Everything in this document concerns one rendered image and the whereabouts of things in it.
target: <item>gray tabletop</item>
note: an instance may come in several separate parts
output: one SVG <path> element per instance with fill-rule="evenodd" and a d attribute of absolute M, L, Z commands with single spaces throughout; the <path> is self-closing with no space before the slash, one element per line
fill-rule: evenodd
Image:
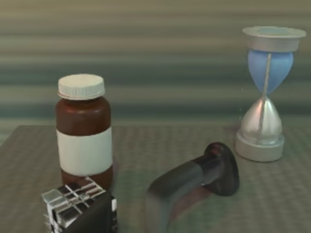
<path fill-rule="evenodd" d="M 166 170 L 201 155 L 210 142 L 233 149 L 235 127 L 114 127 L 120 233 L 143 233 L 148 185 Z M 311 232 L 311 129 L 284 127 L 281 160 L 236 156 L 241 186 L 231 197 L 198 188 L 175 207 L 174 233 Z M 20 126 L 0 147 L 0 232 L 43 233 L 39 196 L 60 185 L 53 126 Z"/>

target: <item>black and white patterned object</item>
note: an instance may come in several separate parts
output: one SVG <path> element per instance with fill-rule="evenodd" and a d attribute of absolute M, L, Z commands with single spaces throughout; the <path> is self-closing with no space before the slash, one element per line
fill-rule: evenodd
<path fill-rule="evenodd" d="M 50 233 L 61 233 L 106 191 L 86 177 L 41 195 L 45 223 Z M 111 196 L 112 232 L 117 232 L 117 200 Z"/>

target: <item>gray hourglass frame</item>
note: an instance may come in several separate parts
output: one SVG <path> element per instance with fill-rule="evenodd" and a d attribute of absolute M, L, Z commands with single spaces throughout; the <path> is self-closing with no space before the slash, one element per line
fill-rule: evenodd
<path fill-rule="evenodd" d="M 263 33 L 262 29 L 283 31 L 283 33 Z M 262 96 L 245 114 L 236 134 L 235 149 L 246 159 L 272 162 L 282 156 L 285 141 L 280 117 L 267 97 L 272 53 L 297 51 L 300 38 L 305 37 L 306 32 L 272 26 L 244 28 L 243 32 L 247 36 L 247 47 L 251 50 L 267 52 L 268 57 Z M 263 128 L 267 128 L 267 124 L 272 128 L 269 132 L 264 132 Z"/>

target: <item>bottle cap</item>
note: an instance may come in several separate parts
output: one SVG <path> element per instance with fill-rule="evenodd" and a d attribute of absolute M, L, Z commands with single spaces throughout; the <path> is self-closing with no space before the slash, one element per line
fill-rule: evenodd
<path fill-rule="evenodd" d="M 104 93 L 104 80 L 97 75 L 74 74 L 58 81 L 58 95 L 67 100 L 91 100 Z"/>
<path fill-rule="evenodd" d="M 300 39 L 306 36 L 300 29 L 274 26 L 244 28 L 243 33 L 247 36 L 248 48 L 264 52 L 294 52 Z"/>

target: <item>hourglass lower bulb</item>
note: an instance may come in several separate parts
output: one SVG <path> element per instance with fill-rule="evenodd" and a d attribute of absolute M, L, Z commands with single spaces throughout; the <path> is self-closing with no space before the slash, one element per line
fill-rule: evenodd
<path fill-rule="evenodd" d="M 252 27 L 243 32 L 247 35 L 249 48 L 249 72 L 262 96 L 245 114 L 236 135 L 235 148 L 244 158 L 274 161 L 282 156 L 284 136 L 280 117 L 268 95 L 289 74 L 293 52 L 306 32 L 281 27 Z"/>

